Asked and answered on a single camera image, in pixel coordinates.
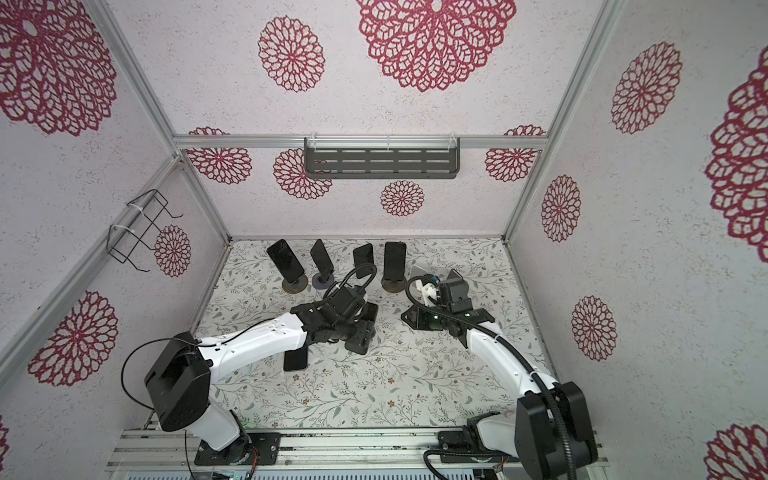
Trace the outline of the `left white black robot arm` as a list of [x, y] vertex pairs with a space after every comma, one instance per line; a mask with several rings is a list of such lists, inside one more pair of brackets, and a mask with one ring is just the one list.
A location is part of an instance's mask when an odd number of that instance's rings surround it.
[[160, 427], [199, 438], [196, 462], [235, 465], [263, 456], [237, 415], [210, 393], [212, 383], [262, 359], [283, 354], [291, 371], [308, 362], [319, 343], [343, 343], [352, 353], [368, 352], [379, 307], [360, 287], [342, 287], [323, 299], [291, 308], [273, 319], [232, 334], [198, 339], [179, 333], [145, 376], [145, 387]]

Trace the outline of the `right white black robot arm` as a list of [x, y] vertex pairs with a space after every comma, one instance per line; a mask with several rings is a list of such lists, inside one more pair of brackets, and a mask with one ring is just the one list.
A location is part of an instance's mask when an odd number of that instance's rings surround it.
[[461, 438], [428, 450], [423, 458], [509, 460], [531, 479], [575, 479], [595, 463], [598, 446], [584, 392], [536, 367], [516, 348], [496, 319], [474, 307], [469, 286], [457, 272], [408, 279], [410, 308], [401, 316], [414, 331], [444, 331], [482, 360], [516, 401], [515, 416], [490, 412], [470, 418]]

